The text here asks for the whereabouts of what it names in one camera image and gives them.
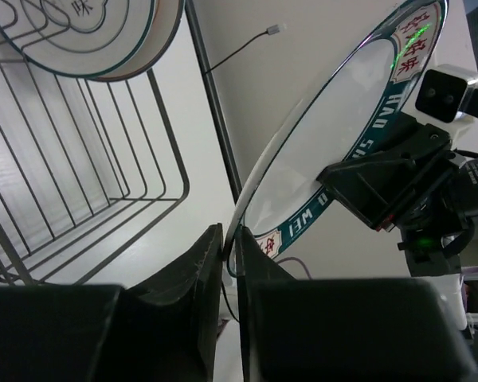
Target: black cable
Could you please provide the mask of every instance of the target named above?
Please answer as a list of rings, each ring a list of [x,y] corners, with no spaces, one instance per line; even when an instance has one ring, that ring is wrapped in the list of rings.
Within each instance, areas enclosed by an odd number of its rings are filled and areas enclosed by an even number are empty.
[[[226,257],[226,270],[229,272],[230,277],[236,279],[236,272],[232,271],[232,266],[230,265],[230,257],[232,257],[232,251],[229,251],[229,254]]]
[[[232,307],[230,306],[229,298],[226,295],[226,290],[225,290],[225,284],[221,282],[221,291],[223,292],[223,298],[225,299],[225,304],[226,307],[228,308],[230,314],[232,315],[232,318],[239,322],[239,319],[236,317],[235,313],[232,310]]]
[[[238,54],[242,49],[246,48],[248,45],[250,45],[252,42],[254,42],[257,38],[262,37],[262,36],[267,36],[269,33],[267,30],[265,30],[262,33],[258,33],[255,37],[252,37],[248,42],[246,42],[244,45],[242,45],[239,49],[231,52],[227,57],[225,57],[223,60],[215,64],[213,67],[209,68],[204,72],[204,76],[208,75],[211,73],[215,68],[220,66],[221,64],[224,64],[226,61],[228,61],[230,58]]]
[[[308,267],[306,266],[306,264],[304,263],[303,260],[298,259],[297,257],[286,257],[285,259],[276,261],[276,264],[280,265],[280,264],[286,263],[288,261],[295,261],[296,263],[298,263],[301,267],[303,267],[304,273],[306,273],[306,276],[308,277],[308,279],[312,280],[310,271],[308,270]]]
[[[455,152],[459,155],[462,155],[463,157],[466,157],[466,158],[472,158],[472,159],[477,159],[478,158],[478,153],[475,153],[474,151],[455,149]]]

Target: wire dish rack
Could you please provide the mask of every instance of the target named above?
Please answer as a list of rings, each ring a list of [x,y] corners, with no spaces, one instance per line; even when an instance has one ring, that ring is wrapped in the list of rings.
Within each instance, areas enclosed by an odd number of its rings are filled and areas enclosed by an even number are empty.
[[[188,192],[151,70],[113,84],[55,76],[0,30],[0,283],[85,283]]]

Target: white connector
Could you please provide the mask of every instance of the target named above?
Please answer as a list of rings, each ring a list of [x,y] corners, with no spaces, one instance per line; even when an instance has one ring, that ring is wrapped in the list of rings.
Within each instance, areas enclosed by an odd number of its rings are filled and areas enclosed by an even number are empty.
[[[284,30],[287,29],[287,25],[285,23],[283,24],[275,24],[275,25],[271,25],[270,27],[268,27],[265,31],[267,32],[267,34],[269,36],[272,36],[273,34],[277,34],[279,32],[283,32]]]

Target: plate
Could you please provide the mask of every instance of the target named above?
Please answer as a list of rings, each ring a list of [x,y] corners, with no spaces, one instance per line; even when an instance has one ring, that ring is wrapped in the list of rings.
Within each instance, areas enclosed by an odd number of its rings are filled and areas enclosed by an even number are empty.
[[[328,165],[373,152],[429,62],[448,0],[409,0],[384,20],[331,78],[317,82],[275,133],[237,201],[225,238],[239,224],[276,257],[332,202],[316,181]]]
[[[158,0],[158,9],[151,30],[142,47],[126,64],[96,80],[127,80],[152,67],[174,40],[183,10],[184,0]]]
[[[2,33],[37,66],[92,78],[113,71],[140,48],[155,0],[0,0]]]

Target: black bracket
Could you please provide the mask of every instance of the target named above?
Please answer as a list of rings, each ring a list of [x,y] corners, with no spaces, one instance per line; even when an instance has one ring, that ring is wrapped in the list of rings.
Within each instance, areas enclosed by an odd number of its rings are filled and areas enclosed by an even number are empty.
[[[395,126],[404,127],[405,136],[384,142],[373,154],[330,165],[317,177],[336,200],[377,230],[418,218],[415,211],[424,209],[431,192],[460,167],[446,131],[403,114]]]

